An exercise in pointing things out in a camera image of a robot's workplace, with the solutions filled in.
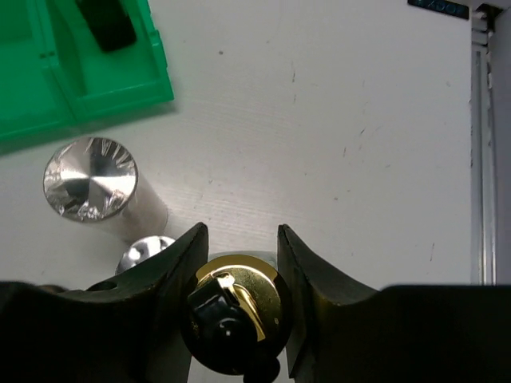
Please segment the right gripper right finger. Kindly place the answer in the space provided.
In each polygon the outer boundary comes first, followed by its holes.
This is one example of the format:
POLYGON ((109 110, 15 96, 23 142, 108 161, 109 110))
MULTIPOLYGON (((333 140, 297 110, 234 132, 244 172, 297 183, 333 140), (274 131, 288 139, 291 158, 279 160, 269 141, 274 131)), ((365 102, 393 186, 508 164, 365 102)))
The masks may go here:
POLYGON ((277 255, 293 303, 286 353, 294 381, 509 381, 509 286, 376 290, 320 258, 287 225, 277 255))

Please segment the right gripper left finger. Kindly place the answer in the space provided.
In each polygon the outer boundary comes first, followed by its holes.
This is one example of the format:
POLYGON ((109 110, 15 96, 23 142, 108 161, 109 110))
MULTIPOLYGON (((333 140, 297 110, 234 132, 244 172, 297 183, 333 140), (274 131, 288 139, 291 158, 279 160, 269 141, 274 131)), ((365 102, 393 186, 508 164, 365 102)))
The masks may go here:
POLYGON ((180 296, 208 258, 198 223, 160 254, 88 290, 1 285, 4 382, 185 382, 180 296))

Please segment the glass bottle with dark bottom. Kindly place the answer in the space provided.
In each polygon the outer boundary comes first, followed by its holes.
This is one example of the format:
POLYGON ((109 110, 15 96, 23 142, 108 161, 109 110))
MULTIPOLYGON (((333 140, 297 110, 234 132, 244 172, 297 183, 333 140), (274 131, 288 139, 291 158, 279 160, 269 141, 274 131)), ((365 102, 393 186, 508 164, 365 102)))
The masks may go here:
POLYGON ((119 0, 77 0, 77 8, 103 52, 134 44, 137 36, 131 18, 119 0))

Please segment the glass bottle gold black pourer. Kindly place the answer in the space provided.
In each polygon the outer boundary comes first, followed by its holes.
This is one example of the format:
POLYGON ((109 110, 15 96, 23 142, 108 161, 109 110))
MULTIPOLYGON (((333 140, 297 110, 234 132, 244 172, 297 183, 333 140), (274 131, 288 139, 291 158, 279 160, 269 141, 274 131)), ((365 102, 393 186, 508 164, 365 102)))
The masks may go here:
POLYGON ((273 382, 292 328, 290 290, 270 251, 210 255, 185 285, 180 331, 206 368, 245 382, 273 382))

